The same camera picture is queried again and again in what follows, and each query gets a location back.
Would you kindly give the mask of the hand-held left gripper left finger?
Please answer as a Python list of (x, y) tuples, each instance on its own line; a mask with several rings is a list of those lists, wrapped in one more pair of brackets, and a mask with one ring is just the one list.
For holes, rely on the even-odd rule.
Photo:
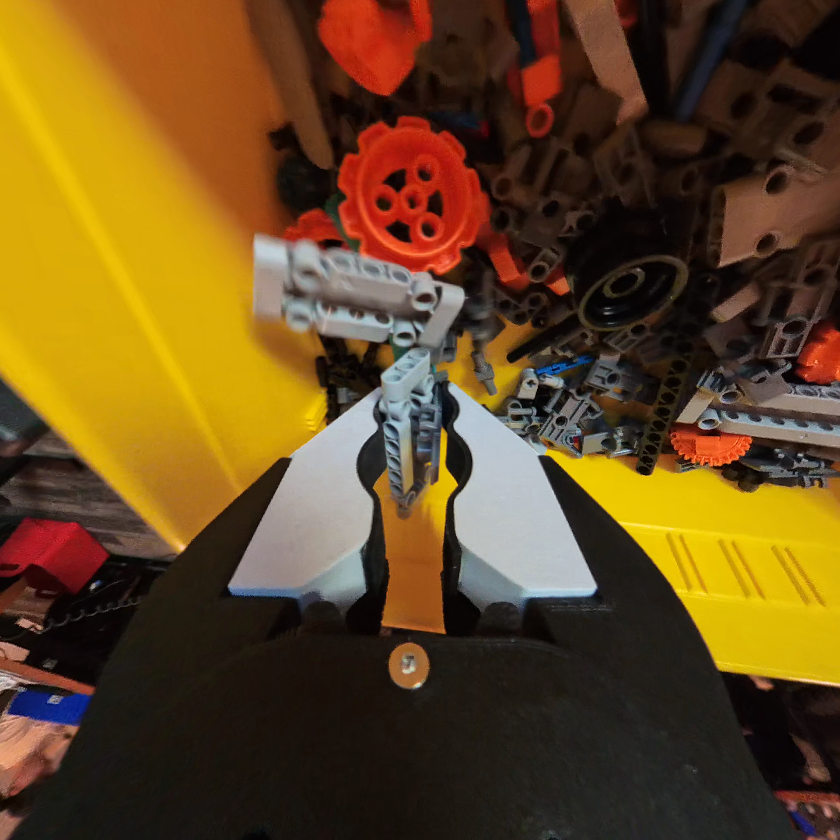
[(286, 597), (303, 612), (334, 605), (357, 632), (382, 627), (389, 567), (382, 504), (380, 392), (299, 447), (257, 525), (228, 591)]

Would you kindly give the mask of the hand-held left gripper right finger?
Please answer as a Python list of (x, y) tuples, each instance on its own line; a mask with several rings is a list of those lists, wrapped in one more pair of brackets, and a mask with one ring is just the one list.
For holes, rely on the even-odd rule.
[(470, 634), (482, 613), (597, 591), (541, 457), (460, 389), (444, 390), (446, 503), (441, 573), (444, 628)]

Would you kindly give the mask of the light grey angled beams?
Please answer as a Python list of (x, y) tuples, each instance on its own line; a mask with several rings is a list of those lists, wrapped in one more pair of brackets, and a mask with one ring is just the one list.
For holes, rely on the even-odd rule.
[(297, 333), (389, 343), (402, 353), (380, 378), (377, 408), (391, 497), (407, 518), (438, 481), (443, 426), (437, 365), (466, 302), (425, 271), (321, 248), (309, 239), (253, 239), (253, 311)]

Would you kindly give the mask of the light grey frame piece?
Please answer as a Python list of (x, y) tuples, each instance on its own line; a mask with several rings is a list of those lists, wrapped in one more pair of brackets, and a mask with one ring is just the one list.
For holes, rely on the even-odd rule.
[(839, 388), (789, 385), (762, 404), (751, 402), (736, 386), (722, 392), (697, 393), (676, 421), (707, 431), (746, 435), (764, 443), (799, 445), (838, 452)]

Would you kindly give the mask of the yellow plastic bin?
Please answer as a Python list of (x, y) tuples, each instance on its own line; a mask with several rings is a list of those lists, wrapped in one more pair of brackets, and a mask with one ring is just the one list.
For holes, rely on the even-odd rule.
[[(250, 318), (284, 221), (242, 2), (2, 2), (2, 377), (179, 553), (316, 430), (311, 335)], [(720, 669), (838, 683), (838, 500), (550, 455)]]

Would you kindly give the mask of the pile of building pieces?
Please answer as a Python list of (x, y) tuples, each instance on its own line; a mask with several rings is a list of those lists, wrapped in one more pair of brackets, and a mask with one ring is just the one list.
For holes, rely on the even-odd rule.
[[(359, 254), (338, 178), (360, 133), (417, 117), (452, 134), (490, 215), (456, 268), (426, 271), (465, 292), (440, 381), (460, 354), (496, 395), (490, 346), (529, 328), (496, 418), (540, 453), (634, 459), (640, 476), (663, 456), (675, 470), (669, 430), (698, 389), (762, 404), (817, 385), (795, 363), (817, 323), (838, 328), (838, 2), (430, 2), (432, 38), (389, 97), (323, 46), (323, 3), (247, 3), (288, 112), (269, 135), (282, 237)], [(675, 302), (586, 328), (567, 266), (652, 254), (688, 265)], [(316, 334), (318, 426), (402, 352)], [(838, 452), (753, 439), (699, 469), (742, 492), (822, 489)]]

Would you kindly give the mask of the small orange gear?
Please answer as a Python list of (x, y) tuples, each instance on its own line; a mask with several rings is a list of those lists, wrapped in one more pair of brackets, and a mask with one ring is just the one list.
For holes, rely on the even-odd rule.
[(728, 466), (745, 456), (753, 445), (753, 437), (722, 433), (718, 429), (702, 429), (698, 425), (678, 424), (668, 432), (668, 439), (677, 455), (675, 472), (685, 473), (702, 467)]

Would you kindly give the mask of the small black tyre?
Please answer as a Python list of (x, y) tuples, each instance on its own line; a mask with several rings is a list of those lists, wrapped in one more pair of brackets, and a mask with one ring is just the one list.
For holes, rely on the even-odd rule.
[(594, 332), (613, 332), (668, 309), (686, 288), (689, 268), (672, 255), (596, 255), (569, 264), (566, 276), (580, 322)]

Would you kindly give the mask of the orange gear wheel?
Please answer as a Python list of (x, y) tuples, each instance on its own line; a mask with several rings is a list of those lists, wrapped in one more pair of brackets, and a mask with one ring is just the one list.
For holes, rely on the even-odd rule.
[(830, 385), (839, 381), (839, 331), (834, 321), (817, 323), (797, 357), (795, 374), (805, 382)]
[(339, 169), (339, 219), (362, 256), (442, 276), (489, 221), (490, 203), (466, 149), (417, 117), (376, 122)]

